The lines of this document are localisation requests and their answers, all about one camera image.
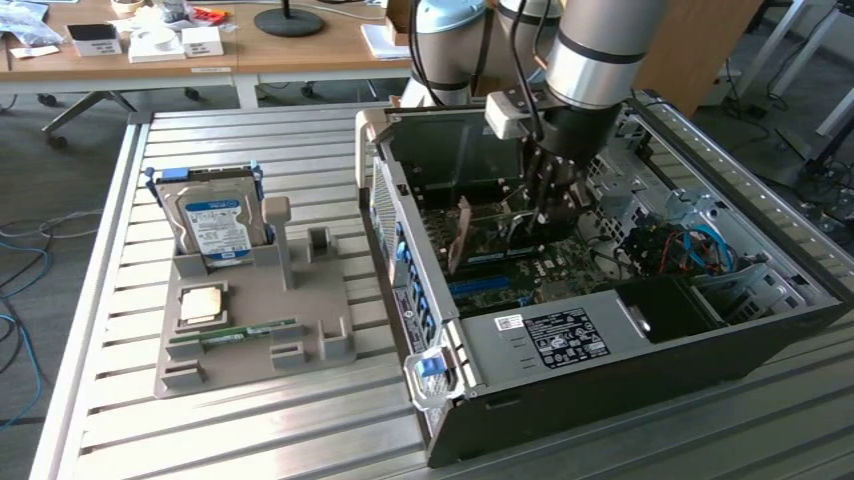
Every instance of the blue memory slot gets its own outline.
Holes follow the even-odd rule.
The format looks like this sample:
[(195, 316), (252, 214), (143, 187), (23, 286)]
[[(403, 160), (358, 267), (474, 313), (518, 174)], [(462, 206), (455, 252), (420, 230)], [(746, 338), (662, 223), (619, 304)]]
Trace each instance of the blue memory slot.
[(490, 277), (481, 280), (468, 280), (464, 282), (454, 282), (448, 285), (451, 289), (452, 297), (464, 297), (481, 293), (485, 290), (494, 290), (497, 288), (506, 288), (510, 285), (510, 279), (507, 277)]

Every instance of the desk lamp base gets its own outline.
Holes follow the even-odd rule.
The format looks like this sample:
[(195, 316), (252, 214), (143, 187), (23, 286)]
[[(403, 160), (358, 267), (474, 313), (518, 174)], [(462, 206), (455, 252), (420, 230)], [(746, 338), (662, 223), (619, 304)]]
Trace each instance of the desk lamp base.
[(255, 15), (258, 29), (276, 37), (304, 37), (323, 30), (323, 19), (306, 10), (291, 10), (291, 15), (284, 16), (280, 8), (264, 10)]

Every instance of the power supply label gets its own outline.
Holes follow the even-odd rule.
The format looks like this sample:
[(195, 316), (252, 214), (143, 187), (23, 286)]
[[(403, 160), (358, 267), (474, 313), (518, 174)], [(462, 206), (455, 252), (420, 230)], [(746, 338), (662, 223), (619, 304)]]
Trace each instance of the power supply label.
[(238, 219), (242, 212), (238, 200), (190, 203), (184, 208), (204, 256), (227, 260), (250, 253), (252, 244), (246, 225)]
[(566, 367), (611, 353), (583, 308), (526, 318), (525, 328), (549, 368)]

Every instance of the aluminum slotted table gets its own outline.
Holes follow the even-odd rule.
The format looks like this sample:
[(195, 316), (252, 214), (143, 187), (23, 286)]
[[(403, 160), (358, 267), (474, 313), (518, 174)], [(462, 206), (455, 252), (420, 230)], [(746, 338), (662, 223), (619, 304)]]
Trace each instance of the aluminum slotted table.
[[(128, 126), (31, 478), (833, 478), (853, 471), (851, 315), (741, 382), (442, 470), (424, 467), (356, 204), (354, 117), (376, 106), (164, 113)], [(326, 224), (343, 237), (359, 359), (155, 400), (172, 234), (142, 171), (252, 160), (267, 194), (291, 199), (288, 236)]]

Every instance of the gray table surface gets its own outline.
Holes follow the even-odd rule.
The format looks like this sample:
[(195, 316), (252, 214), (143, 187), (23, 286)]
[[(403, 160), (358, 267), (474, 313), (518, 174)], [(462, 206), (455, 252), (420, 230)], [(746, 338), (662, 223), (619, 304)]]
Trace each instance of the gray table surface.
[[(31, 478), (825, 479), (854, 471), (850, 314), (741, 382), (424, 467), (356, 205), (354, 116), (376, 106), (164, 113), (128, 127)], [(314, 225), (342, 236), (359, 359), (156, 400), (172, 233), (140, 172), (251, 160), (267, 194), (290, 197), (288, 236)]]

